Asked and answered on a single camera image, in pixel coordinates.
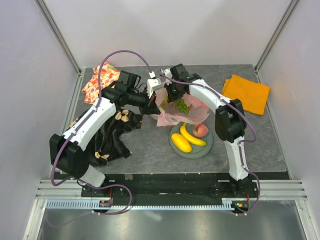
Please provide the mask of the green fake pear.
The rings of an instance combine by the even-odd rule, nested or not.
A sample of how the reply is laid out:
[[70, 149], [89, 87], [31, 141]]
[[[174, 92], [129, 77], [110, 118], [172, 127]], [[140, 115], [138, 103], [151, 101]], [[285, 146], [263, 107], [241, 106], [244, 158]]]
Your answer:
[[164, 111], [167, 109], [166, 105], [163, 103], [159, 105], [159, 108], [163, 109]]

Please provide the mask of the pink plastic bag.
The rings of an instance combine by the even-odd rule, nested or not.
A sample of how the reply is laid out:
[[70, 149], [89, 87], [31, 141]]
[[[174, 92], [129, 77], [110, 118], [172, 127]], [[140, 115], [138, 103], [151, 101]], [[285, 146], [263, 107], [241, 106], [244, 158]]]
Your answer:
[[168, 93], [165, 87], [157, 90], [155, 103], [160, 106], [160, 104], [166, 105], [166, 111], [159, 108], [160, 114], [152, 114], [151, 117], [156, 120], [157, 127], [167, 127], [175, 126], [179, 122], [185, 122], [188, 124], [197, 125], [202, 123], [210, 115], [210, 109], [198, 98], [191, 96], [190, 94], [185, 94], [182, 99], [189, 107], [189, 113], [185, 114], [177, 110], [176, 101], [173, 103], [168, 103]]

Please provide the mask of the yellow fake banana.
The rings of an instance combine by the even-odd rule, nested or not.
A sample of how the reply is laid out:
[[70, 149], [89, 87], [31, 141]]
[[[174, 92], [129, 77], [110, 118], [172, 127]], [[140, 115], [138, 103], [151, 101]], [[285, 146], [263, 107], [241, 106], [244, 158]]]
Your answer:
[[201, 146], [201, 147], [204, 147], [207, 145], [207, 143], [204, 140], [192, 136], [187, 131], [187, 124], [185, 122], [180, 126], [179, 131], [186, 138], [186, 140], [191, 144], [196, 146]]

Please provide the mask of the yellow fake mango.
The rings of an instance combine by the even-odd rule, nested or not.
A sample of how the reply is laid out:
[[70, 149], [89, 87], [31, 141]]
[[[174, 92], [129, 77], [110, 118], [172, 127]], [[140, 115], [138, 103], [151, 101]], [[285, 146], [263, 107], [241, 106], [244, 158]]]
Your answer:
[[183, 153], [190, 153], [192, 151], [191, 144], [180, 133], [173, 133], [171, 135], [171, 141]]

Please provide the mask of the fake peach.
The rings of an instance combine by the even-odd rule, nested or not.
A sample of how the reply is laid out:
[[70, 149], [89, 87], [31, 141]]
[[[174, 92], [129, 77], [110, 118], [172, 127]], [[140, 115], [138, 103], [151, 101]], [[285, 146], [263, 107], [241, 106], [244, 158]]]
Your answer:
[[193, 126], [192, 133], [198, 138], [203, 138], [209, 133], [209, 129], [205, 124], [200, 123]]

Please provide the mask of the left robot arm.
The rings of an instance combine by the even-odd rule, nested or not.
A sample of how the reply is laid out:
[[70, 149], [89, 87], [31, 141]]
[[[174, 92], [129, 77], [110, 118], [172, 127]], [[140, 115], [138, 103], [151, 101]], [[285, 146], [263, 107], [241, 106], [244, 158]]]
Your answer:
[[110, 185], [106, 176], [88, 161], [86, 148], [103, 124], [116, 116], [120, 107], [136, 106], [142, 115], [159, 114], [155, 103], [156, 90], [162, 88], [159, 78], [152, 72], [142, 92], [137, 92], [135, 83], [141, 77], [122, 70], [118, 80], [103, 88], [101, 96], [90, 109], [62, 135], [54, 134], [49, 140], [52, 169], [59, 169], [84, 183], [91, 185], [99, 197], [106, 196]]

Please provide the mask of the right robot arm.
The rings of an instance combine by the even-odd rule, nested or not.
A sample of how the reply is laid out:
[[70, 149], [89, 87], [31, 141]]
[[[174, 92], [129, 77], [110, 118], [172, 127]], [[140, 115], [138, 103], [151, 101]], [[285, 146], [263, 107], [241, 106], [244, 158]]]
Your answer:
[[240, 100], [224, 97], [210, 87], [198, 74], [189, 74], [183, 64], [165, 69], [168, 98], [178, 100], [184, 94], [199, 99], [215, 115], [214, 130], [224, 142], [229, 163], [229, 191], [235, 197], [247, 191], [249, 182], [244, 151], [246, 121]]

